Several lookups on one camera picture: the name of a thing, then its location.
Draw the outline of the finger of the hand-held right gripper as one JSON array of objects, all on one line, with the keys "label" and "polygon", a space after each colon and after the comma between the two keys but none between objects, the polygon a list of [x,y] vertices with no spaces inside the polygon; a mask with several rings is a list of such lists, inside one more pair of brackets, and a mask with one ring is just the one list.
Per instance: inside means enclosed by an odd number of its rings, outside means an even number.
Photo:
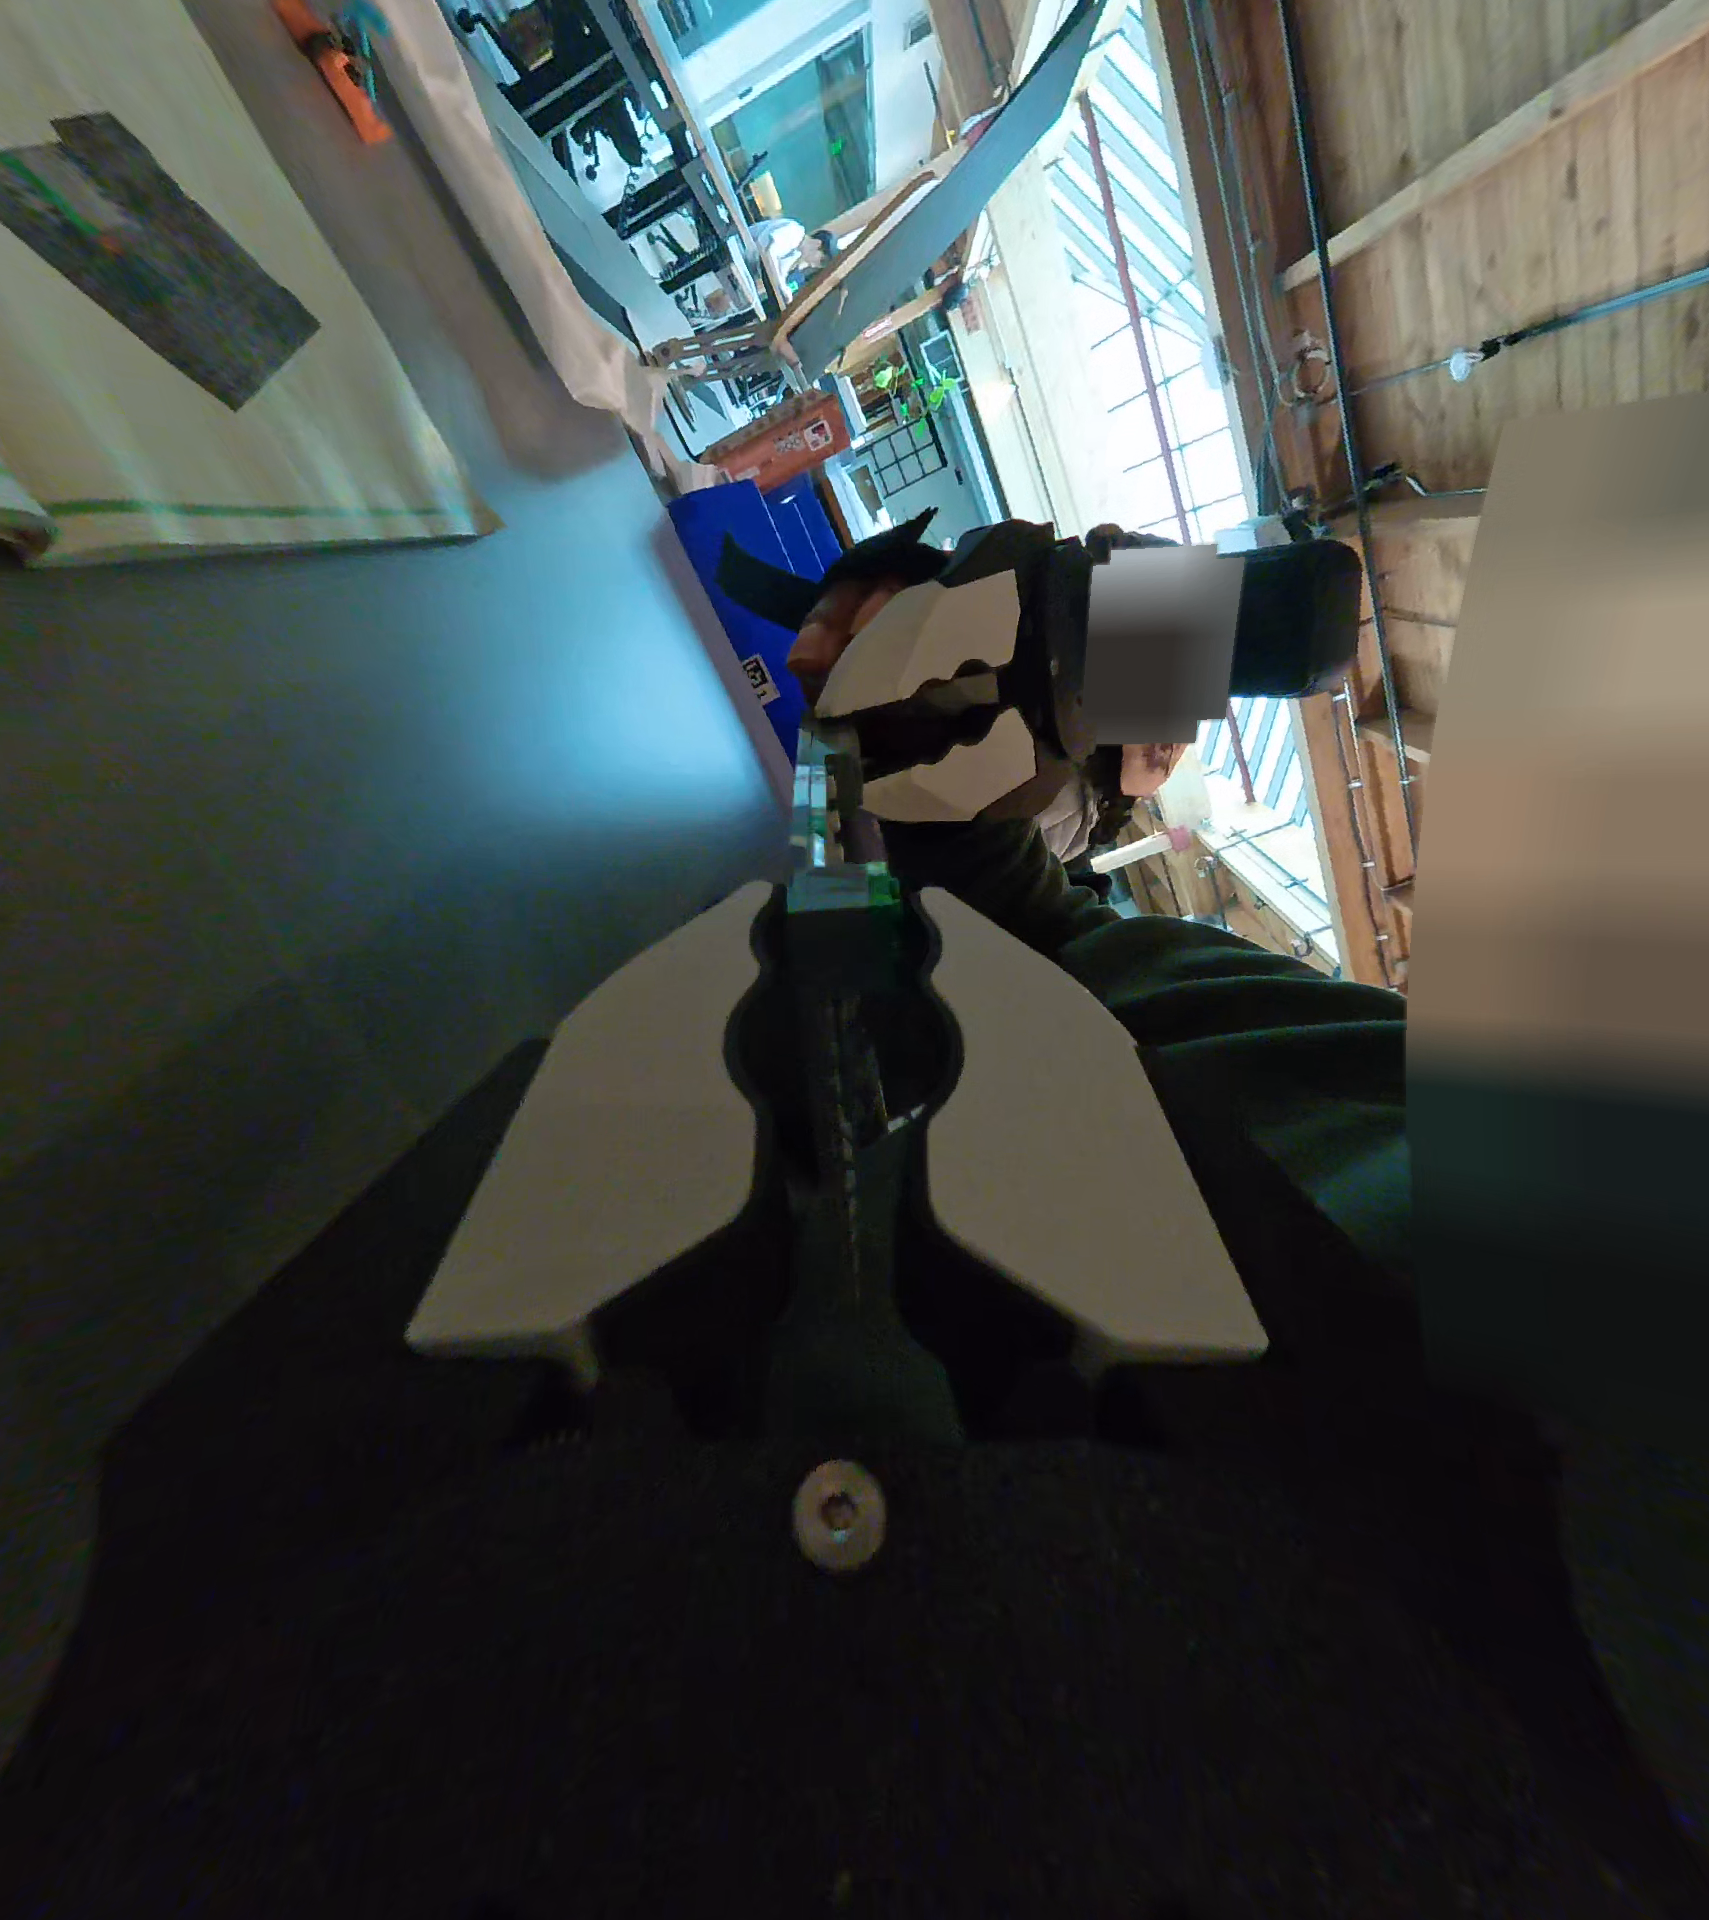
[{"label": "finger of the hand-held right gripper", "polygon": [[964,670],[1010,665],[1020,623],[1014,575],[905,588],[852,635],[812,712],[829,722],[909,703]]},{"label": "finger of the hand-held right gripper", "polygon": [[862,804],[883,823],[964,823],[1039,772],[1014,707],[892,702],[861,713]]}]

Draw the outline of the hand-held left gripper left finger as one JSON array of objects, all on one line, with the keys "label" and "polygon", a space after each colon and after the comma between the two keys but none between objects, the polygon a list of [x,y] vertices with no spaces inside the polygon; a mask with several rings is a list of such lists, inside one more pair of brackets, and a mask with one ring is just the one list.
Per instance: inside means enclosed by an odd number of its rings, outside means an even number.
[{"label": "hand-held left gripper left finger", "polygon": [[606,976],[558,1023],[405,1328],[440,1358],[593,1362],[593,1317],[721,1231],[756,1119],[725,1060],[761,973],[751,879]]}]

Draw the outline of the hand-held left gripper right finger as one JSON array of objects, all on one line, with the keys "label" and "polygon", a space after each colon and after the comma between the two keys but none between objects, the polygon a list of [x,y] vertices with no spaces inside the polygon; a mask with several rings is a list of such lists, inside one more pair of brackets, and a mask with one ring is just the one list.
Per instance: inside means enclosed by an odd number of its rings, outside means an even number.
[{"label": "hand-held left gripper right finger", "polygon": [[1083,1365],[1236,1365],[1266,1329],[1127,1027],[941,888],[917,897],[959,1034],[927,1130],[936,1227],[1060,1313]]}]

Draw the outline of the grey toy brick baseplate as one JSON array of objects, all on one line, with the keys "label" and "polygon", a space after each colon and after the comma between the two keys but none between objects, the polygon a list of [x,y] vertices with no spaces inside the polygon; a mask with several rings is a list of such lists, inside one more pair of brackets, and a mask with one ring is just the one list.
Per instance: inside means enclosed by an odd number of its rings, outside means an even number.
[{"label": "grey toy brick baseplate", "polygon": [[792,1289],[770,1334],[769,1422],[833,1452],[962,1440],[941,1359],[896,1294],[903,1218],[959,1043],[928,985],[939,943],[885,857],[859,740],[803,723],[778,901],[812,1167],[791,1188]]}]

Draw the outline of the building instruction booklet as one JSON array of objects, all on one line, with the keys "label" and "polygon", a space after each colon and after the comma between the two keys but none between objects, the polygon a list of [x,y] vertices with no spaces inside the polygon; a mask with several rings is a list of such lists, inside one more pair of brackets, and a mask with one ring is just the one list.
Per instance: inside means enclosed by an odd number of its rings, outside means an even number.
[{"label": "building instruction booklet", "polygon": [[495,525],[182,3],[0,3],[0,543]]}]

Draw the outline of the person's right hand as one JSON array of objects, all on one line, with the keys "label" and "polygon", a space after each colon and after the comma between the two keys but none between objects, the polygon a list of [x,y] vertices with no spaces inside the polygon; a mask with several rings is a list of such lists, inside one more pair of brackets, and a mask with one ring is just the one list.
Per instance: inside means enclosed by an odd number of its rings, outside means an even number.
[{"label": "person's right hand", "polygon": [[896,580],[841,580],[831,586],[805,616],[787,665],[812,695],[834,670],[855,638],[899,595]]}]

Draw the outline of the blue storage bin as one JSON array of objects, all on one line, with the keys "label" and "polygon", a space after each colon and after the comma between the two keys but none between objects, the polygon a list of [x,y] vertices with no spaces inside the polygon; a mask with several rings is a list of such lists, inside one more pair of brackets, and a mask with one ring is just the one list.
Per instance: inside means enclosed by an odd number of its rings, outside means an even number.
[{"label": "blue storage bin", "polygon": [[751,692],[774,732],[792,733],[803,713],[798,685],[787,670],[792,635],[722,589],[721,561],[725,540],[733,538],[751,558],[818,583],[844,548],[814,477],[803,473],[774,491],[762,491],[753,480],[689,491],[668,514]]}]

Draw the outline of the crumpled white paper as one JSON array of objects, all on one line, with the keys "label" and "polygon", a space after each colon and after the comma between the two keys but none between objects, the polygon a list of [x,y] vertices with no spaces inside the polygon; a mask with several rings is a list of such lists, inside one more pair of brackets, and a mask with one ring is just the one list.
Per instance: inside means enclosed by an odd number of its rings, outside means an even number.
[{"label": "crumpled white paper", "polygon": [[552,156],[498,89],[483,91],[444,12],[380,3],[385,86],[570,396],[623,421],[658,477],[681,467],[661,432],[668,373],[649,366],[623,328],[583,297],[573,270],[613,297],[623,320],[646,316],[644,275],[601,215],[568,200]]}]

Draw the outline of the orange toy minifigure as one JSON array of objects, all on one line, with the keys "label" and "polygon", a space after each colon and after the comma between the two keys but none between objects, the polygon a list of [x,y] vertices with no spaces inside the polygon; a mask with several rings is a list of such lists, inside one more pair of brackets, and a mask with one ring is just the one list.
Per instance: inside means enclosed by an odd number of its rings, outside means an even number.
[{"label": "orange toy minifigure", "polygon": [[373,40],[385,33],[385,15],[372,1],[270,1],[272,17],[281,26],[300,55],[313,67],[317,81],[339,108],[363,145],[389,139],[389,125],[377,103]]}]

